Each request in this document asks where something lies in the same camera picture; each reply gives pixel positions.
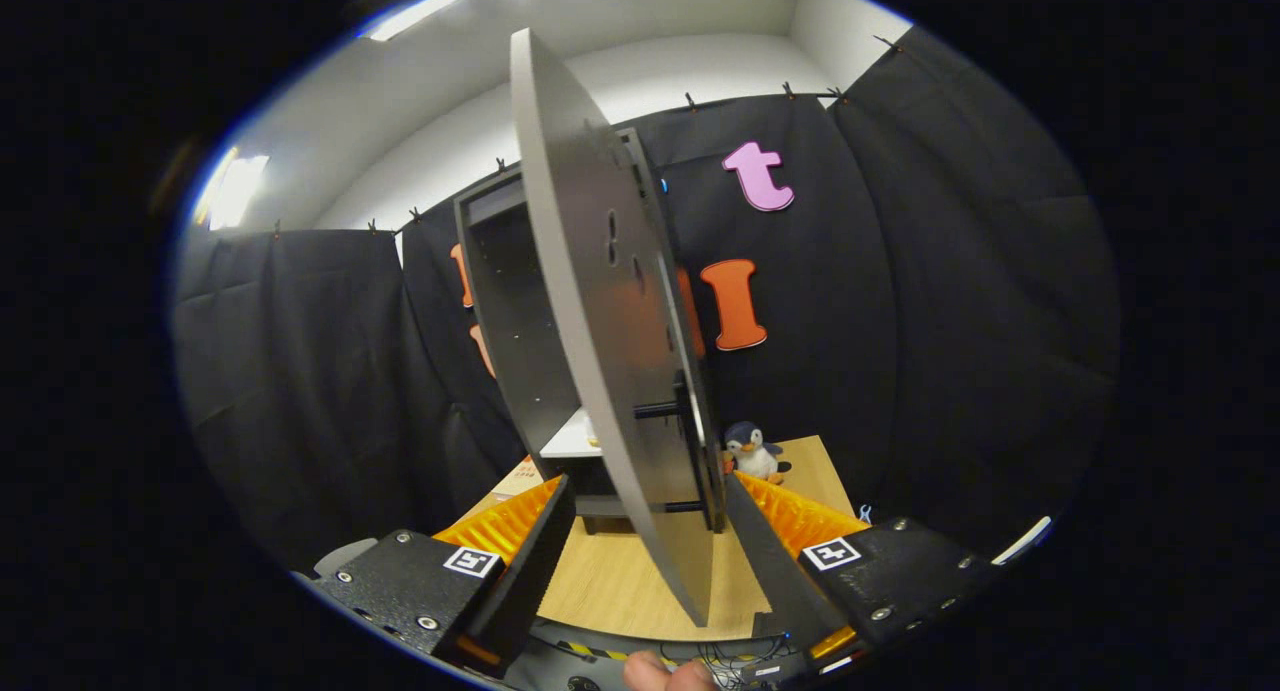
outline foam letter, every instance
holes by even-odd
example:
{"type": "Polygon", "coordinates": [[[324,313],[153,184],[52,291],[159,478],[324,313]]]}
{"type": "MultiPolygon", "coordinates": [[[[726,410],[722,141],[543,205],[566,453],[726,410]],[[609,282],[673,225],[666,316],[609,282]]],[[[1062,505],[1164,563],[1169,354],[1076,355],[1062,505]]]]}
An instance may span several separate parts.
{"type": "Polygon", "coordinates": [[[769,175],[771,166],[781,166],[782,157],[778,154],[763,154],[760,145],[748,141],[736,152],[728,154],[722,166],[726,171],[737,171],[739,184],[742,186],[742,195],[746,195],[746,203],[760,211],[782,211],[795,201],[790,186],[778,189],[773,186],[773,177],[769,175]]]}
{"type": "Polygon", "coordinates": [[[748,284],[751,273],[755,273],[755,264],[745,258],[710,264],[701,273],[703,280],[716,290],[716,307],[721,317],[721,335],[716,338],[716,348],[722,352],[759,346],[769,337],[755,322],[751,287],[748,284]]]}

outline human hand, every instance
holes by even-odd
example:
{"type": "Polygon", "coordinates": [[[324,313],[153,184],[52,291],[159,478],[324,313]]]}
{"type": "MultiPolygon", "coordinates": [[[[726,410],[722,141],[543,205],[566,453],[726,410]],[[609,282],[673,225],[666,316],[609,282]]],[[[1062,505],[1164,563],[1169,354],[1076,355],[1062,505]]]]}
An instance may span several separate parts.
{"type": "Polygon", "coordinates": [[[636,651],[627,656],[622,682],[631,691],[719,691],[703,662],[692,660],[672,673],[653,651],[636,651]]]}

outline ceiling light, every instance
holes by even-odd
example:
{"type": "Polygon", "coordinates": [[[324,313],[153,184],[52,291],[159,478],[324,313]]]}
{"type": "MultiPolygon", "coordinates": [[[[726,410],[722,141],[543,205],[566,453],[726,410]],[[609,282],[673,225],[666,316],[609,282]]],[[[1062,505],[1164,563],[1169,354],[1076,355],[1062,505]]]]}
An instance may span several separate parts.
{"type": "Polygon", "coordinates": [[[255,155],[255,157],[238,157],[229,164],[209,203],[209,230],[239,225],[269,159],[266,155],[255,155]]]}
{"type": "Polygon", "coordinates": [[[456,3],[456,0],[420,0],[420,3],[403,9],[403,12],[396,13],[388,20],[374,26],[374,29],[366,32],[366,36],[375,41],[389,40],[392,36],[417,24],[417,22],[424,20],[424,18],[433,15],[433,13],[439,12],[444,6],[449,6],[452,3],[456,3]]]}

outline penguin plush toy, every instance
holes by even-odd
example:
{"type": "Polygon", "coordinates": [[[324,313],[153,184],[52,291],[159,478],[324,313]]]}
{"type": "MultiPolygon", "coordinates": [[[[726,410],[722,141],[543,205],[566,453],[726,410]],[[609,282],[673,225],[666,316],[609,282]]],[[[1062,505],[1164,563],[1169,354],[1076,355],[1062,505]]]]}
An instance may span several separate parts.
{"type": "Polygon", "coordinates": [[[755,479],[782,482],[782,472],[791,470],[790,463],[778,463],[776,458],[782,453],[782,448],[764,441],[764,433],[749,421],[728,427],[724,433],[724,448],[733,454],[731,462],[730,459],[724,462],[724,473],[736,468],[755,479]]]}

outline black fabric backdrop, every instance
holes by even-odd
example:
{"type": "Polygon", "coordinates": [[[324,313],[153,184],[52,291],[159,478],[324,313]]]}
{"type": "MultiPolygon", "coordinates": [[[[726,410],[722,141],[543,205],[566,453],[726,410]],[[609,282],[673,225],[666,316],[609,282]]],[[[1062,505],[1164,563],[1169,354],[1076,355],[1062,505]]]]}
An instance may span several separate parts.
{"type": "Polygon", "coordinates": [[[1116,276],[1082,180],[1028,110],[920,27],[899,45],[829,109],[897,299],[893,450],[876,499],[996,554],[1059,514],[1101,436],[1116,276]]]}
{"type": "Polygon", "coordinates": [[[527,453],[498,381],[471,338],[474,308],[462,306],[462,276],[449,250],[458,243],[453,200],[401,229],[404,287],[431,367],[451,399],[443,458],[461,512],[479,502],[527,453]]]}
{"type": "Polygon", "coordinates": [[[456,517],[439,471],[447,395],[390,234],[196,237],[172,322],[196,444],[285,567],[456,517]]]}
{"type": "Polygon", "coordinates": [[[818,100],[736,99],[654,113],[634,127],[667,180],[677,261],[690,273],[724,427],[751,421],[767,440],[820,435],[855,504],[888,459],[895,377],[893,298],[870,196],[818,100]],[[723,159],[756,141],[780,154],[777,186],[795,201],[756,211],[723,159]],[[716,296],[700,271],[750,258],[756,321],[768,339],[716,348],[716,296]]]}

